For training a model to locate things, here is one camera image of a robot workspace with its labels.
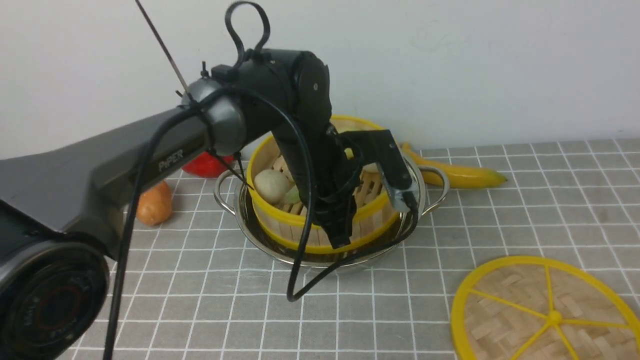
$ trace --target red pepper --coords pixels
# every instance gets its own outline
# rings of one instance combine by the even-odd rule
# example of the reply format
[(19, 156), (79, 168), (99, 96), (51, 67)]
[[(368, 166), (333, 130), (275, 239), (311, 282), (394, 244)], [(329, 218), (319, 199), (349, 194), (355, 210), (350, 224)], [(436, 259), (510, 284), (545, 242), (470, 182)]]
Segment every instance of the red pepper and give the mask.
[[(233, 155), (223, 156), (222, 159), (227, 163), (231, 164), (234, 160)], [(191, 160), (187, 165), (184, 165), (182, 169), (195, 176), (200, 177), (218, 177), (222, 174), (227, 167), (218, 161), (218, 159), (209, 155), (207, 152), (203, 152), (198, 155), (197, 158)]]

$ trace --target black cable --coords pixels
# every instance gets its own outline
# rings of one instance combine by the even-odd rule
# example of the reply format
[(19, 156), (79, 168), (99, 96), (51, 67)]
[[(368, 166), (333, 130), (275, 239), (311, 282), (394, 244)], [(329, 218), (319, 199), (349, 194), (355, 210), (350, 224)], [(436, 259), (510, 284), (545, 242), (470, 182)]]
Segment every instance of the black cable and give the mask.
[(260, 38), (260, 41), (255, 46), (255, 49), (253, 51), (255, 53), (260, 53), (262, 51), (262, 47), (267, 43), (267, 41), (269, 40), (269, 36), (271, 35), (271, 25), (269, 24), (269, 17), (267, 17), (267, 13), (260, 5), (252, 3), (250, 1), (237, 1), (231, 4), (227, 8), (227, 12), (225, 13), (225, 25), (227, 27), (229, 35), (231, 35), (231, 39), (234, 41), (234, 45), (236, 45), (236, 51), (238, 53), (236, 63), (233, 66), (233, 68), (236, 70), (240, 67), (240, 65), (242, 65), (242, 62), (244, 62), (244, 44), (242, 43), (240, 36), (238, 36), (236, 31), (234, 30), (233, 25), (231, 24), (231, 15), (238, 6), (244, 4), (253, 6), (258, 11), (260, 19), (262, 20), (262, 38)]
[(307, 240), (308, 240), (308, 239), (301, 238), (300, 246), (298, 247), (298, 253), (296, 254), (296, 257), (294, 258), (293, 267), (291, 268), (291, 275), (289, 276), (289, 284), (287, 286), (287, 300), (289, 300), (291, 302), (297, 301), (302, 296), (304, 296), (304, 294), (306, 294), (309, 290), (311, 290), (317, 283), (319, 283), (322, 279), (324, 279), (327, 275), (332, 273), (334, 270), (338, 269), (340, 266), (348, 265), (353, 261), (356, 261), (356, 260), (361, 259), (361, 258), (363, 258), (365, 256), (368, 256), (368, 255), (371, 255), (371, 254), (375, 254), (375, 253), (383, 251), (383, 250), (387, 250), (387, 249), (389, 249), (389, 248), (391, 248), (393, 246), (396, 246), (397, 244), (401, 243), (402, 241), (405, 241), (407, 239), (407, 237), (409, 237), (409, 235), (411, 235), (413, 233), (413, 231), (415, 230), (415, 228), (418, 226), (418, 205), (417, 205), (417, 201), (416, 201), (416, 199), (415, 199), (415, 197), (413, 196), (412, 193), (403, 194), (403, 198), (404, 198), (405, 203), (407, 203), (407, 205), (409, 205), (410, 213), (412, 214), (411, 225), (409, 226), (409, 228), (407, 228), (406, 231), (404, 231), (403, 233), (399, 234), (398, 237), (395, 238), (393, 241), (378, 245), (377, 247), (372, 247), (372, 248), (367, 249), (367, 250), (365, 250), (363, 252), (359, 252), (359, 253), (353, 254), (353, 255), (348, 256), (348, 257), (346, 257), (344, 259), (341, 259), (341, 260), (338, 260), (338, 261), (334, 262), (333, 264), (327, 266), (319, 274), (317, 274), (313, 279), (309, 280), (309, 282), (306, 283), (306, 285), (304, 285), (302, 287), (302, 289), (294, 295), (293, 294), (293, 288), (295, 287), (296, 280), (297, 280), (297, 277), (298, 277), (298, 273), (300, 271), (301, 261), (302, 261), (302, 256), (300, 254), (301, 253), (304, 254), (305, 247), (307, 246)]
[[(313, 167), (311, 166), (311, 153), (309, 151), (307, 142), (305, 141), (300, 128), (296, 125), (294, 119), (286, 113), (284, 110), (280, 109), (279, 106), (271, 102), (269, 99), (261, 96), (260, 94), (247, 89), (242, 88), (222, 88), (215, 91), (213, 94), (208, 96), (203, 100), (205, 104), (212, 104), (214, 101), (219, 99), (223, 95), (229, 94), (239, 94), (239, 95), (247, 95), (249, 97), (253, 97), (258, 101), (262, 101), (264, 104), (268, 105), (275, 111), (277, 111), (283, 119), (291, 126), (291, 129), (294, 131), (296, 136), (300, 139), (300, 147), (302, 151), (302, 155), (305, 160), (305, 170), (307, 171), (307, 186), (308, 186), (308, 196), (309, 196), (309, 204), (308, 210), (313, 212), (315, 209), (316, 203), (316, 181)], [(122, 236), (122, 246), (120, 247), (120, 252), (118, 254), (118, 269), (115, 275), (115, 283), (113, 286), (113, 299), (111, 301), (111, 312), (109, 313), (109, 324), (107, 326), (107, 334), (105, 339), (105, 347), (104, 347), (104, 360), (111, 360), (113, 357), (113, 348), (115, 346), (115, 338), (116, 338), (116, 330), (118, 329), (118, 317), (120, 315), (120, 304), (122, 301), (122, 290), (124, 285), (124, 277), (127, 268), (127, 260), (129, 258), (129, 248), (131, 246), (131, 237), (133, 234), (133, 225), (136, 219), (136, 212), (138, 210), (138, 202), (140, 201), (140, 196), (142, 195), (143, 188), (143, 179), (144, 174), (147, 172), (147, 168), (150, 162), (153, 160), (153, 155), (156, 151), (157, 146), (159, 145), (162, 138), (175, 126), (184, 122), (187, 119), (190, 119), (193, 116), (197, 116), (199, 112), (198, 108), (188, 108), (182, 113), (176, 114), (173, 117), (169, 118), (165, 122), (163, 122), (159, 128), (155, 131), (145, 150), (140, 154), (139, 163), (138, 163), (138, 174), (136, 176), (136, 180), (134, 182), (133, 187), (133, 195), (131, 197), (131, 201), (129, 203), (129, 209), (127, 212), (127, 217), (124, 224), (124, 231)], [(302, 230), (302, 238), (308, 239), (308, 236), (311, 231), (311, 218), (307, 217), (305, 221), (305, 225)]]

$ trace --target white wall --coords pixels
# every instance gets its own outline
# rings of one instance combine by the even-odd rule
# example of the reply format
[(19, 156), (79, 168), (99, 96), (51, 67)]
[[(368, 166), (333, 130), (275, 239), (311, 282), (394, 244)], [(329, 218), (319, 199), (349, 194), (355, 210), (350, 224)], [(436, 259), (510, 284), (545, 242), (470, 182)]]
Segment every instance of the white wall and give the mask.
[[(144, 0), (188, 80), (235, 60), (230, 1)], [(640, 135), (637, 0), (262, 0), (270, 47), (329, 64), (335, 113), (415, 147)], [(2, 0), (0, 158), (171, 108), (179, 83), (133, 0)], [(260, 36), (252, 8), (234, 24)]]

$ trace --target woven bamboo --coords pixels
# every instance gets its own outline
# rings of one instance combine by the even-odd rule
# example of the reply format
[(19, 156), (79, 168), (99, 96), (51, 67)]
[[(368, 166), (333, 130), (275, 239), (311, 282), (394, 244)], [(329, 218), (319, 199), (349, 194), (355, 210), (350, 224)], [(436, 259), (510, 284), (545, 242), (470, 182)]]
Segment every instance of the woven bamboo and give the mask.
[(565, 270), (513, 264), (461, 286), (467, 296), (458, 309), (468, 341), (462, 360), (640, 359), (640, 329), (630, 309), (588, 274)]

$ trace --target pot handle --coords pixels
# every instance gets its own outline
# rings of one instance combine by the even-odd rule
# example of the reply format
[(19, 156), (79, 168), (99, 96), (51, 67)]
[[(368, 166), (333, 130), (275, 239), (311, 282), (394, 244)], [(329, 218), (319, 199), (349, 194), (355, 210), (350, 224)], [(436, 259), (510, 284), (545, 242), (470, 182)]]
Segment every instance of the pot handle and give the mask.
[(226, 210), (227, 213), (230, 213), (231, 215), (235, 216), (236, 215), (236, 211), (235, 211), (234, 207), (229, 205), (229, 204), (227, 204), (222, 199), (222, 195), (220, 194), (220, 187), (222, 187), (222, 183), (224, 182), (224, 180), (226, 178), (228, 178), (231, 175), (233, 175), (233, 173), (231, 173), (231, 171), (229, 171), (229, 170), (226, 170), (222, 174), (220, 174), (220, 176), (218, 176), (218, 178), (216, 179), (216, 184), (213, 186), (213, 197), (214, 197), (214, 199), (216, 199), (216, 202), (218, 203), (218, 205), (220, 205), (221, 208)]
[(451, 184), (449, 183), (449, 178), (447, 177), (447, 174), (445, 174), (445, 172), (440, 170), (439, 168), (428, 167), (424, 165), (418, 166), (418, 167), (420, 168), (421, 172), (428, 171), (428, 172), (435, 173), (442, 180), (442, 192), (440, 193), (440, 198), (438, 198), (438, 200), (436, 200), (434, 203), (426, 205), (424, 207), (424, 210), (422, 210), (422, 216), (424, 216), (432, 212), (433, 210), (439, 208), (442, 205), (444, 199), (447, 197), (447, 194), (449, 193), (449, 190), (451, 189)]
[[(447, 177), (447, 174), (445, 174), (439, 168), (427, 167), (424, 165), (419, 166), (419, 168), (420, 168), (420, 171), (428, 171), (428, 172), (435, 173), (442, 180), (442, 192), (440, 193), (440, 197), (434, 203), (425, 206), (425, 208), (422, 210), (422, 216), (424, 216), (432, 212), (433, 210), (439, 208), (442, 205), (443, 201), (447, 197), (447, 194), (449, 193), (449, 190), (451, 189), (451, 185), (449, 184), (449, 178)], [(226, 178), (230, 177), (231, 175), (233, 174), (229, 170), (226, 170), (222, 174), (220, 174), (220, 176), (216, 179), (216, 184), (213, 188), (213, 197), (214, 199), (216, 199), (216, 202), (218, 203), (218, 205), (220, 205), (221, 208), (226, 210), (231, 215), (235, 216), (236, 215), (235, 209), (233, 208), (233, 206), (227, 204), (222, 199), (222, 194), (220, 193), (220, 188), (222, 187), (222, 183)]]

